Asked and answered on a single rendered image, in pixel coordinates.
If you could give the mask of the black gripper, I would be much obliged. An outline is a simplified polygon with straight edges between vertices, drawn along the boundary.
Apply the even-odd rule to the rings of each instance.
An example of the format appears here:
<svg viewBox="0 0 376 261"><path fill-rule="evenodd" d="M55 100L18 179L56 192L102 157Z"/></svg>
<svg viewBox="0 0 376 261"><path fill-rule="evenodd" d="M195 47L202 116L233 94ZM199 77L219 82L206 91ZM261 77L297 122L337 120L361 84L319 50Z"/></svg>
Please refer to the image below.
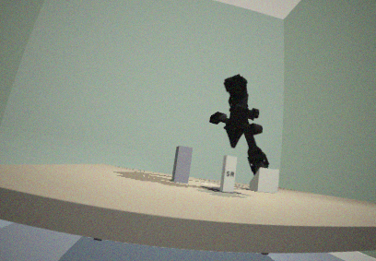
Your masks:
<svg viewBox="0 0 376 261"><path fill-rule="evenodd" d="M263 133L263 128L262 128L261 125L257 125L255 123L247 125L247 124L245 124L247 122L247 120L245 118L242 118L238 115L236 115L236 117L232 117L234 106L236 105L236 103L239 103L240 107L242 107L242 108L244 107L244 105L246 105L246 104L240 103L240 102L233 102L232 105L231 105L231 108L229 109L229 111L230 111L230 117L229 118L224 113L216 112L216 113L211 115L210 121L209 121L210 123L215 124L215 125L219 124L220 122L226 124L224 129L226 129L226 131L228 133L231 148L236 147L239 139L241 138L242 134L245 133L245 132L246 132L246 134L249 134L249 135L252 135L252 136Z"/></svg>

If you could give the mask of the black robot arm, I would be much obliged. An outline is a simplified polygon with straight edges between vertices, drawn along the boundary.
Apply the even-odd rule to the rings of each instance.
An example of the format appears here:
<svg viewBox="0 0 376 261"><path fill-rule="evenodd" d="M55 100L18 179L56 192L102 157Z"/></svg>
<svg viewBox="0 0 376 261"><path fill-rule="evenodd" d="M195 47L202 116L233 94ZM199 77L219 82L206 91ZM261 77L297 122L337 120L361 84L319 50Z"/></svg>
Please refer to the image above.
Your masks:
<svg viewBox="0 0 376 261"><path fill-rule="evenodd" d="M236 103L233 110L232 117L236 117L236 115L245 118L247 122L245 124L249 125L248 119L251 119L254 121L254 118L258 118L259 110L252 108L251 110L248 109L248 93L247 93L247 80L244 77L241 77L240 74L229 77L227 79L224 79L225 87L227 92L229 92L229 105L231 108L231 104L233 102L240 102L244 103L244 107L240 107L239 103ZM265 156L264 152L256 146L256 143L254 141L254 136L243 133L247 144L249 146L248 148L248 162L250 165L250 168L255 175L258 170L261 168L267 168L269 165L269 161L267 160L267 157ZM251 166L252 165L252 166ZM268 169L268 168L267 168Z"/></svg>

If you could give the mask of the grey open bin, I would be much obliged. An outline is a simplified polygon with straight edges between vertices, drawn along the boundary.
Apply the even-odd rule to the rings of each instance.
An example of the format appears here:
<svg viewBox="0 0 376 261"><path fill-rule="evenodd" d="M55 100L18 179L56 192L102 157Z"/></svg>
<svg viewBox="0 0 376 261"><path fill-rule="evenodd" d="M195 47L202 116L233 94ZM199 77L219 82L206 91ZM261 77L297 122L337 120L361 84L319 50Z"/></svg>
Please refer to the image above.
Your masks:
<svg viewBox="0 0 376 261"><path fill-rule="evenodd" d="M171 180L174 183L188 184L193 148L176 148Z"/></svg>

